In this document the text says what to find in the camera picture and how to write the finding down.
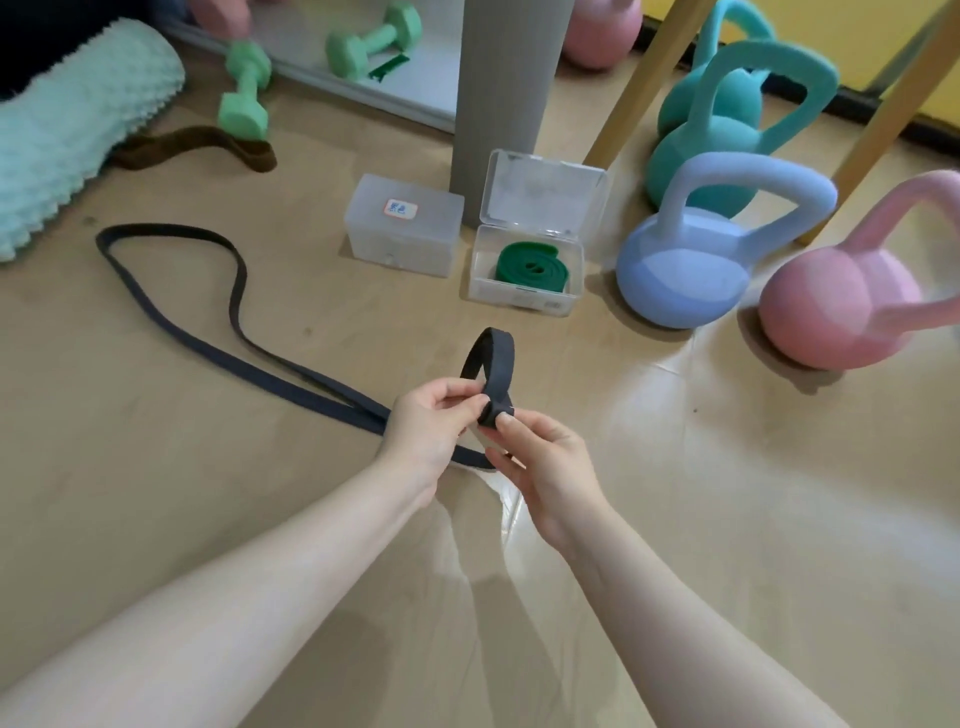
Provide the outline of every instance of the wall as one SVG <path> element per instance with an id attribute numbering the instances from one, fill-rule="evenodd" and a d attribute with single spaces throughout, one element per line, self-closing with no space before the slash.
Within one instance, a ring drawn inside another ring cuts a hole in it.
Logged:
<path id="1" fill-rule="evenodd" d="M 643 11 L 663 19 L 672 0 L 645 0 Z M 836 63 L 842 83 L 862 89 L 924 25 L 943 0 L 754 0 L 784 40 L 808 46 Z M 737 38 L 725 29 L 724 40 Z M 960 66 L 927 101 L 924 113 L 960 127 Z"/>

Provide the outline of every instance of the dumbbell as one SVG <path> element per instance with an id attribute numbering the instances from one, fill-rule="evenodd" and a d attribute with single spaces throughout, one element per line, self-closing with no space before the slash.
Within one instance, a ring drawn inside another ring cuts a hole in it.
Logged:
<path id="1" fill-rule="evenodd" d="M 217 126 L 238 139 L 267 138 L 267 110 L 256 100 L 258 89 L 267 87 L 273 68 L 263 49 L 252 40 L 237 40 L 227 53 L 227 72 L 236 79 L 235 93 L 220 100 Z"/>
<path id="2" fill-rule="evenodd" d="M 365 36 L 331 33 L 326 37 L 326 62 L 335 76 L 358 79 L 370 63 L 370 56 L 394 45 L 401 51 L 417 45 L 423 25 L 417 9 L 410 3 L 394 2 L 387 6 L 383 25 Z"/>

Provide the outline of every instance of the box lid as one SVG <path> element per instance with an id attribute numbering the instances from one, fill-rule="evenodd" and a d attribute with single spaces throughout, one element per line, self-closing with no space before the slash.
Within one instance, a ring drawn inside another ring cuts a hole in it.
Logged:
<path id="1" fill-rule="evenodd" d="M 599 228 L 609 196 L 610 175 L 604 169 L 495 149 L 480 219 L 584 245 Z"/>

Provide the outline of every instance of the plastic storage box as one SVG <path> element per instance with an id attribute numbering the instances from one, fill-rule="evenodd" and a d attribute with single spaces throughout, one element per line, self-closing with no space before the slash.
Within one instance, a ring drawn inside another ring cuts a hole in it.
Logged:
<path id="1" fill-rule="evenodd" d="M 487 170 L 470 262 L 474 301 L 567 316 L 584 293 L 584 245 L 596 234 L 610 197 L 606 170 L 494 150 Z M 563 293 L 494 280 L 496 261 L 511 243 L 554 246 L 570 273 Z"/>
<path id="2" fill-rule="evenodd" d="M 461 195 L 364 175 L 344 222 L 353 257 L 445 278 L 453 270 L 463 216 Z"/>

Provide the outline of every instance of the hand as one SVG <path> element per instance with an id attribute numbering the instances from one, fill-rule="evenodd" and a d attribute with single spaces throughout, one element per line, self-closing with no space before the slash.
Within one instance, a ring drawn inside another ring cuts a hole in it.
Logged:
<path id="1" fill-rule="evenodd" d="M 509 453 L 487 448 L 487 458 L 520 490 L 543 539 L 569 558 L 578 520 L 609 507 L 583 438 L 526 409 L 516 410 L 515 417 L 501 413 L 496 430 L 481 430 Z"/>
<path id="2" fill-rule="evenodd" d="M 377 460 L 408 474 L 425 506 L 437 492 L 457 439 L 490 401 L 475 379 L 434 379 L 394 402 Z"/>

